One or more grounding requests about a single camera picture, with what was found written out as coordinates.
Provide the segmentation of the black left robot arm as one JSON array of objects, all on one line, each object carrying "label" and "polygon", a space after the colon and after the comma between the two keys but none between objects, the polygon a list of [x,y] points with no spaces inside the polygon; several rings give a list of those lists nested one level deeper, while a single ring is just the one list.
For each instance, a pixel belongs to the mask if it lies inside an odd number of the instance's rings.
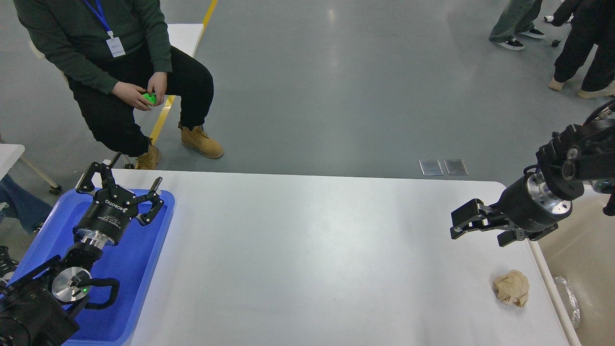
[{"label": "black left robot arm", "polygon": [[90,164],[54,206],[1,291],[3,346],[118,346],[145,300],[175,205],[160,189],[129,190]]}]

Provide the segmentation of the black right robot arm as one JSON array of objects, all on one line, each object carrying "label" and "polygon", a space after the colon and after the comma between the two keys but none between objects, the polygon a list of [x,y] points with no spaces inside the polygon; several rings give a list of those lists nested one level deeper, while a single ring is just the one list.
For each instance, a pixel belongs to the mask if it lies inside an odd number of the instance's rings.
[{"label": "black right robot arm", "polygon": [[584,193],[584,183],[609,194],[603,208],[614,214],[615,121],[614,101],[593,111],[582,124],[554,132],[536,152],[536,164],[502,192],[492,205],[471,199],[452,212],[452,239],[472,231],[498,229],[498,244],[538,241],[572,213],[572,201]]}]

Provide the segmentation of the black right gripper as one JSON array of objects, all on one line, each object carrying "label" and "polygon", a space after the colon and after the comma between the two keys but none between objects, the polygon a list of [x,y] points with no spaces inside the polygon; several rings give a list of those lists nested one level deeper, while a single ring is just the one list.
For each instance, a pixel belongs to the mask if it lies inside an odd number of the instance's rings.
[{"label": "black right gripper", "polygon": [[501,229],[498,245],[505,247],[544,238],[571,213],[572,202],[557,197],[542,173],[528,173],[507,187],[493,205],[474,198],[451,212],[450,235],[458,239],[468,232]]}]

